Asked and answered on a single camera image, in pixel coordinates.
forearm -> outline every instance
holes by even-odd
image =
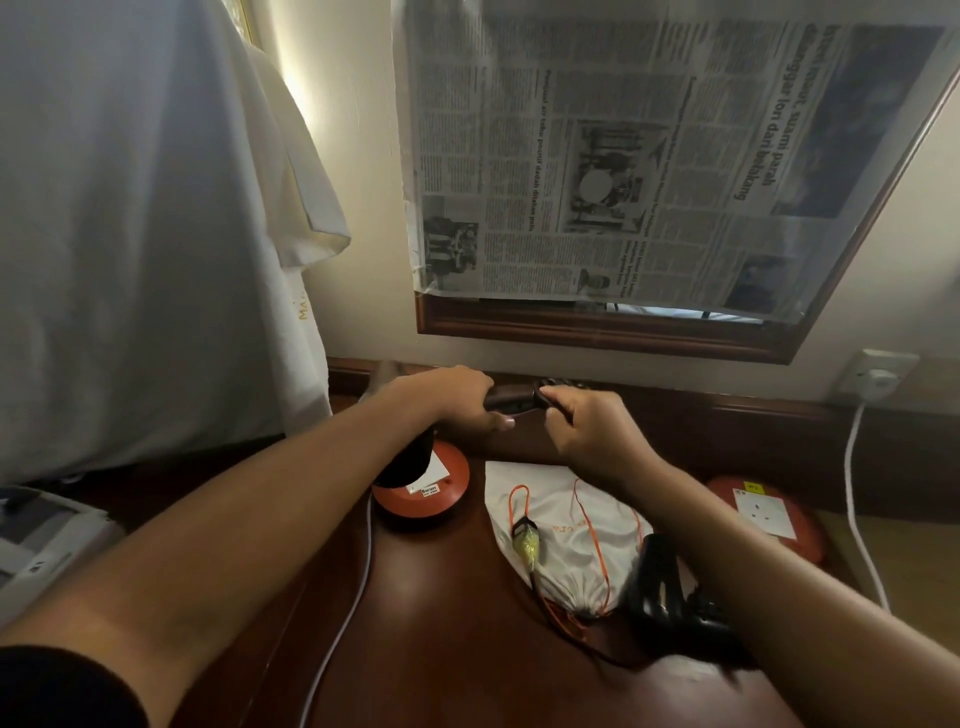
[[[85,571],[75,588],[96,586],[91,594],[105,609],[142,616],[144,629],[192,638],[215,631],[218,642],[229,641],[435,417],[430,400],[388,387],[213,478]],[[99,586],[107,576],[122,585],[114,604]]]
[[[207,482],[65,580],[0,643],[47,643],[125,676],[168,719],[200,671],[439,416],[397,381]]]
[[[955,723],[955,656],[662,461],[638,463],[627,493],[674,541],[771,680],[811,725]]]

right arm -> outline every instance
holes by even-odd
[[[673,541],[809,725],[960,724],[960,658],[771,539],[660,458],[611,392],[544,387],[561,456]]]

newspaper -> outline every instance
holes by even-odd
[[[444,296],[796,322],[960,60],[947,24],[475,5],[396,14],[415,285]]]

wooden skirting board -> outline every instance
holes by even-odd
[[[376,362],[330,358],[330,392],[359,396]],[[409,367],[410,371],[428,367]],[[529,376],[491,374],[498,384]],[[849,407],[587,382],[626,402],[651,445],[701,480],[742,475],[780,488],[810,508],[844,510],[843,455]],[[558,463],[541,413],[509,433],[460,443],[489,459]],[[960,417],[868,408],[853,452],[857,513],[960,522]]]

dark wooden surface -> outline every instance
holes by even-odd
[[[329,360],[331,391],[358,395],[374,362]],[[493,374],[497,383],[532,377]],[[701,480],[742,475],[810,508],[843,512],[843,454],[852,407],[591,383],[620,393],[654,448]],[[483,443],[490,459],[557,463],[536,415]],[[853,451],[857,512],[960,522],[960,418],[868,407]]]
[[[136,527],[266,444],[94,473],[76,495]],[[309,725],[800,726],[762,673],[724,674],[686,658],[628,672],[559,640],[497,549],[484,461],[471,458],[470,468],[467,495],[439,527],[401,533],[374,518],[370,582]],[[194,686],[175,728],[298,725],[359,586],[365,498]]]

